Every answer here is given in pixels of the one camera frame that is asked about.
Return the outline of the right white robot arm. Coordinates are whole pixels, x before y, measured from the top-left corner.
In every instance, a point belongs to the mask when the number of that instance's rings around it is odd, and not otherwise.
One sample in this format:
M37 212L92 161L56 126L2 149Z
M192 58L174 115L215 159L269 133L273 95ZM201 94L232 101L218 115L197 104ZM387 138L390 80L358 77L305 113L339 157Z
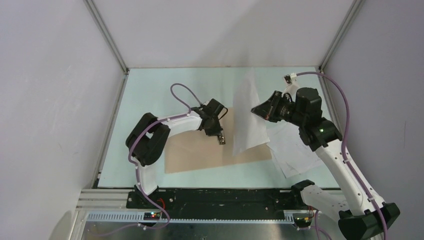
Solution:
M276 123L298 127L299 137L326 165L344 199L322 190L310 180L292 186L291 204L297 209L311 206L334 220L347 240L385 240L388 229L399 217L395 203L387 203L368 183L343 146L342 135L333 122L323 117L319 92L299 88L294 95L275 91L251 112Z

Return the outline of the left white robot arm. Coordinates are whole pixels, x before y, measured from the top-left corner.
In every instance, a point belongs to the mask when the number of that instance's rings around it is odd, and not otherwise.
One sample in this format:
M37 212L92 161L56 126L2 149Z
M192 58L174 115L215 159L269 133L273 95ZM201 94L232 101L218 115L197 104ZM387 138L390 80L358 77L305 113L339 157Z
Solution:
M168 138L189 131L202 131L208 137L216 137L219 145L226 143L220 123L228 108L212 98L199 106L189 107L187 113L158 118L145 113L128 135L128 161L135 167L136 189L141 191L138 201L145 208L153 208L158 202L155 164L161 157Z

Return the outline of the metal folder clip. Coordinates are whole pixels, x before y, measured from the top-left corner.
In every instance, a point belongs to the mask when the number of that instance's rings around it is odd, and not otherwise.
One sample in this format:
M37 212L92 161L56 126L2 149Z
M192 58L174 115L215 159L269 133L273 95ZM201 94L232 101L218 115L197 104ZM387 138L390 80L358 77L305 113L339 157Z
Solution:
M225 136L222 132L217 135L217 140L218 140L219 145L225 145L226 144L226 139L225 139Z

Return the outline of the white paper sheet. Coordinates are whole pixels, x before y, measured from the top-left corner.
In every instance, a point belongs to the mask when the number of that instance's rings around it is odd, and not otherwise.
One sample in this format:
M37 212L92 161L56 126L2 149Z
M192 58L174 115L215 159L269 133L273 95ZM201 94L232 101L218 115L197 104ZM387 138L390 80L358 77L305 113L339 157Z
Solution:
M250 69L233 92L234 156L270 141L265 120L251 112L259 104L256 73L254 69Z

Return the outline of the brown cardboard folder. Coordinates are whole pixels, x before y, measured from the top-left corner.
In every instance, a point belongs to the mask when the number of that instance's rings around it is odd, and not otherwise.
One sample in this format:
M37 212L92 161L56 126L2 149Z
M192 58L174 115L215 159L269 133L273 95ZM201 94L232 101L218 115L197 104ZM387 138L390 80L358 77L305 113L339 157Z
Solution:
M264 143L233 155L234 111L220 120L224 130L225 144L220 145L216 136L204 131L192 130L176 134L167 140L164 149L164 172L166 174L203 170L237 164L260 162L272 158L271 150Z

